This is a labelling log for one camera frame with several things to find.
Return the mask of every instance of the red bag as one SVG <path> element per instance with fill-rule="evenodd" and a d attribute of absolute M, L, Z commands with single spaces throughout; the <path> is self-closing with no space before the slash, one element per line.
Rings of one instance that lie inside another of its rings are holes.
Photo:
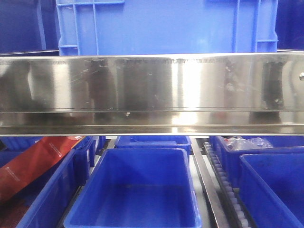
<path fill-rule="evenodd" d="M 44 137 L 0 168 L 0 204 L 52 168 L 84 137 Z"/>

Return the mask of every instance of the bolt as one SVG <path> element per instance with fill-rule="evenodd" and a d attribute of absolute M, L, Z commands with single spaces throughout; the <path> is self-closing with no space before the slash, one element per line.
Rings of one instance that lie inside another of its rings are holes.
<path fill-rule="evenodd" d="M 300 73 L 299 78 L 300 78 L 301 81 L 304 81 L 304 72 Z"/>

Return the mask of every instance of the blue plastic bin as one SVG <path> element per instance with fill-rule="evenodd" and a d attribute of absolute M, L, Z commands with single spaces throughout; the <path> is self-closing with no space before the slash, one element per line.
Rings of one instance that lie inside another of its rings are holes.
<path fill-rule="evenodd" d="M 38 142 L 42 137 L 0 137 L 10 151 L 26 150 Z"/>
<path fill-rule="evenodd" d="M 64 226 L 200 228 L 186 152 L 106 150 Z"/>
<path fill-rule="evenodd" d="M 304 228 L 304 154 L 241 156 L 240 197 L 259 228 Z"/>
<path fill-rule="evenodd" d="M 244 139 L 255 138 L 257 136 L 243 136 Z M 228 179 L 233 188 L 239 187 L 241 177 L 240 155 L 256 153 L 294 153 L 304 152 L 303 136 L 260 136 L 267 139 L 273 148 L 231 151 L 224 139 L 216 136 L 215 153 L 222 164 L 223 169 L 227 172 Z"/>
<path fill-rule="evenodd" d="M 91 167 L 95 166 L 95 153 L 97 152 L 97 149 L 101 146 L 99 144 L 101 143 L 103 146 L 105 143 L 103 141 L 103 137 L 105 138 L 105 136 L 100 137 L 102 138 L 101 141 L 99 136 L 87 136 L 75 147 L 75 149 L 82 149 L 83 147 L 86 147 L 88 143 L 91 145 L 87 150 L 87 156 L 89 156 L 89 164 Z M 0 140 L 6 145 L 8 150 L 19 151 L 28 149 L 41 138 L 42 137 L 0 137 Z"/>
<path fill-rule="evenodd" d="M 86 183 L 89 172 L 86 150 L 90 145 L 73 149 L 60 163 L 14 196 L 24 199 L 29 206 L 17 228 L 56 227 L 77 188 Z M 0 166 L 21 153 L 1 151 Z"/>
<path fill-rule="evenodd" d="M 189 136 L 182 135 L 132 135 L 118 136 L 115 141 L 116 148 L 180 148 L 191 153 L 191 140 Z"/>
<path fill-rule="evenodd" d="M 277 0 L 57 0 L 61 55 L 276 52 Z"/>
<path fill-rule="evenodd" d="M 0 21 L 0 53 L 58 49 L 55 0 L 2 0 Z"/>
<path fill-rule="evenodd" d="M 278 2 L 276 32 L 278 48 L 304 49 L 304 2 L 280 0 Z"/>

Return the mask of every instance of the reflective metal surface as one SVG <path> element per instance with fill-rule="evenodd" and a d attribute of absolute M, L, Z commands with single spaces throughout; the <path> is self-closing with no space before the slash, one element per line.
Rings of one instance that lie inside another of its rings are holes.
<path fill-rule="evenodd" d="M 304 134 L 303 53 L 0 57 L 0 134 Z"/>

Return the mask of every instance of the metal rail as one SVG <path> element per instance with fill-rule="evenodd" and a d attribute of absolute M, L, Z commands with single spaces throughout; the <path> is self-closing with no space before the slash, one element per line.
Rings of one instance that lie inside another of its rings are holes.
<path fill-rule="evenodd" d="M 304 134 L 304 53 L 0 57 L 0 135 Z"/>
<path fill-rule="evenodd" d="M 216 225 L 218 228 L 230 228 L 196 139 L 191 139 L 191 143 L 195 162 L 198 167 L 198 173 L 200 175 L 201 185 L 205 189 L 206 195 L 209 199 Z"/>

